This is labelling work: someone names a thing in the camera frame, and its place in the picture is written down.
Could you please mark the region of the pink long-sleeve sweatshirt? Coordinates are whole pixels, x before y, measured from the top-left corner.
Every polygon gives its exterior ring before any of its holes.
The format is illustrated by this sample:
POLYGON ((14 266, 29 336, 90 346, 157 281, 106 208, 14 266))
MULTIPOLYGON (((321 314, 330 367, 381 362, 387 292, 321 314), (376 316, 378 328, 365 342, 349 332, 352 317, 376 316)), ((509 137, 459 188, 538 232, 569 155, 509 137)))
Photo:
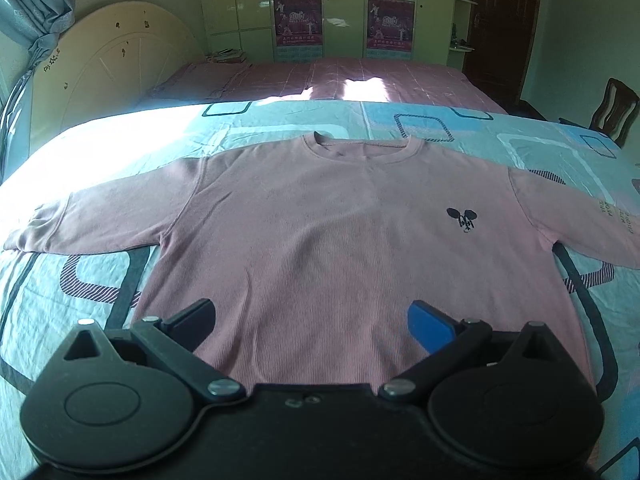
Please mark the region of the pink long-sleeve sweatshirt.
POLYGON ((21 252, 160 248, 140 315, 216 308, 198 357, 243 385, 365 382, 420 361, 422 300, 496 330, 547 323, 588 352, 552 248, 639 264, 639 221, 568 185, 418 138, 308 134, 105 182, 40 207, 21 252))

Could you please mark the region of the patterned light blue bedsheet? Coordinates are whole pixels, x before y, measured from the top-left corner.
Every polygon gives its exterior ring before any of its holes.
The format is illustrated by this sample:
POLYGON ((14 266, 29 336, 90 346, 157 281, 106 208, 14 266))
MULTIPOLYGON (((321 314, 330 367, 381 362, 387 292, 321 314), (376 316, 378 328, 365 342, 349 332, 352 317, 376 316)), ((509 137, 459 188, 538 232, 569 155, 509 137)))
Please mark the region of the patterned light blue bedsheet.
MULTIPOLYGON (((61 193, 140 174, 183 156, 315 131, 339 139, 420 136, 459 152, 565 183, 636 214, 639 171, 611 140, 590 130, 472 105, 416 105, 268 98, 153 105, 65 128, 1 188, 1 229, 11 232, 61 193)), ((104 256, 1 255, 1 474, 35 466, 20 408, 50 354, 81 318, 128 324, 160 254, 152 248, 104 256)), ((605 410, 598 471, 639 474, 639 275, 558 248, 555 261, 584 326, 605 410)))

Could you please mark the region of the pink checked bed cover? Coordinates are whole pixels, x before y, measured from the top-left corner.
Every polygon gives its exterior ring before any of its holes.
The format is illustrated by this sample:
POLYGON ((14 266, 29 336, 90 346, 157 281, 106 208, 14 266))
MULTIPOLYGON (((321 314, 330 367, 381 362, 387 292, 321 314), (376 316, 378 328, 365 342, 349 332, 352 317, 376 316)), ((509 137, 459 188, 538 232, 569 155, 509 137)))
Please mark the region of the pink checked bed cover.
POLYGON ((190 63, 146 94, 149 102, 213 103, 268 98, 390 102, 504 112, 460 70, 439 64, 368 58, 319 58, 306 63, 190 63))

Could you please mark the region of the cream round headboard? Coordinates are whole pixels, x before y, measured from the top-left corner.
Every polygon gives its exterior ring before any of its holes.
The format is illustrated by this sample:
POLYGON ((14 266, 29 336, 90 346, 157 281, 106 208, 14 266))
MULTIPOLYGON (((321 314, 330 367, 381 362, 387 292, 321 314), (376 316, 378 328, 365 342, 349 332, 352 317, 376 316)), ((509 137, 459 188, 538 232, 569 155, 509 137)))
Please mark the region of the cream round headboard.
POLYGON ((61 36, 37 68, 29 151, 68 128, 131 110, 204 52, 189 27, 144 1, 109 4, 61 36))

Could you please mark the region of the stack of books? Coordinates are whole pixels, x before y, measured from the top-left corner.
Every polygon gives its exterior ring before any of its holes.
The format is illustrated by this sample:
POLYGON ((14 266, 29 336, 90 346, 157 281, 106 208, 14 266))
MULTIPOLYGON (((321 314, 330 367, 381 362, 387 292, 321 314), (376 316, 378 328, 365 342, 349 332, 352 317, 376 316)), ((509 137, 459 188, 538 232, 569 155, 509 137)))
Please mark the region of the stack of books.
POLYGON ((246 53, 242 49, 227 48, 206 55, 206 60, 211 63, 236 64, 246 61, 246 53))

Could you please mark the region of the dark wooden chair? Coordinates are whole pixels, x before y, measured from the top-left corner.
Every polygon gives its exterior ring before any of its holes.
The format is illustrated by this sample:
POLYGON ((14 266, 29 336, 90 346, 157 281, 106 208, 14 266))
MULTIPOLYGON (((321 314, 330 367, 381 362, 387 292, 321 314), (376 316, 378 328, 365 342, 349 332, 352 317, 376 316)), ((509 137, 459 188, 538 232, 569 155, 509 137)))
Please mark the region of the dark wooden chair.
POLYGON ((588 127, 583 127, 563 117, 559 123, 589 131, 602 139, 611 140, 623 148, 631 126, 639 116, 639 96, 623 81, 610 78, 605 85, 603 98, 593 112, 588 127))

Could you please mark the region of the lower left pink poster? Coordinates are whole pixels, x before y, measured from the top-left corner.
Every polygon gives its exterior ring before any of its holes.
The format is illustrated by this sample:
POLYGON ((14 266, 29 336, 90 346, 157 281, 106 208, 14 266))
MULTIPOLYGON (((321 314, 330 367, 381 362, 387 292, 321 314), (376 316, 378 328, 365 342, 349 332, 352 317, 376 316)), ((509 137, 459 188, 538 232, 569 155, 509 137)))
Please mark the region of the lower left pink poster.
POLYGON ((307 63, 323 55, 321 0, 273 0, 277 62, 307 63))

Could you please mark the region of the lower right pink poster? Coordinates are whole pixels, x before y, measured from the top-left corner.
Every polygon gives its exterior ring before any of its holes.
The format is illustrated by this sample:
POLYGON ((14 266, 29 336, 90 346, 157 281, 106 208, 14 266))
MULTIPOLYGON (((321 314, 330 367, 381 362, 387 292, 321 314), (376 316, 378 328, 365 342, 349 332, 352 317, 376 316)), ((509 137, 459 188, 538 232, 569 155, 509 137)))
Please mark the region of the lower right pink poster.
POLYGON ((407 61, 412 57, 414 2, 368 0, 366 57, 407 61))

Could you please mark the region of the dark brown wooden door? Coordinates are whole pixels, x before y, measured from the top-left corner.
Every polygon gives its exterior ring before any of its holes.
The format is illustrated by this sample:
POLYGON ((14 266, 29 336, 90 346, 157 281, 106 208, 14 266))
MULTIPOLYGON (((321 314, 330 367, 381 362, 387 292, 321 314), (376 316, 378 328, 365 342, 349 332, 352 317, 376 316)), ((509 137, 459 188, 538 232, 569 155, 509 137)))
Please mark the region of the dark brown wooden door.
POLYGON ((474 0, 463 73, 502 107, 518 104, 533 51, 540 0, 474 0))

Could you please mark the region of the white corner shelf unit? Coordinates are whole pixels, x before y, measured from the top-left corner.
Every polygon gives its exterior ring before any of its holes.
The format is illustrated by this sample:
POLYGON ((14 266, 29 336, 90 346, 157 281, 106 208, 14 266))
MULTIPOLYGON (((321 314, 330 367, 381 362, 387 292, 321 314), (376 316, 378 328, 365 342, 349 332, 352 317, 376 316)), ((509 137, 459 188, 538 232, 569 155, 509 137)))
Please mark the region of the white corner shelf unit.
POLYGON ((466 56, 473 51, 469 34, 472 11, 477 6, 475 0, 454 0, 448 66, 462 72, 466 56))

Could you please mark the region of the grey blue curtain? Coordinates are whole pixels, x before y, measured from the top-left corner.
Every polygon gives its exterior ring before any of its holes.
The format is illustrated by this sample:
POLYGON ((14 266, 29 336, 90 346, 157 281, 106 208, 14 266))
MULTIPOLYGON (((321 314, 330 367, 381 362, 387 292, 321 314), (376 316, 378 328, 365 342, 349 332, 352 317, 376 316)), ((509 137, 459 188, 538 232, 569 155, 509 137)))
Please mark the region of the grey blue curtain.
POLYGON ((74 21, 75 0, 1 0, 1 32, 24 47, 28 55, 1 112, 2 180, 28 159, 36 69, 54 52, 74 21))

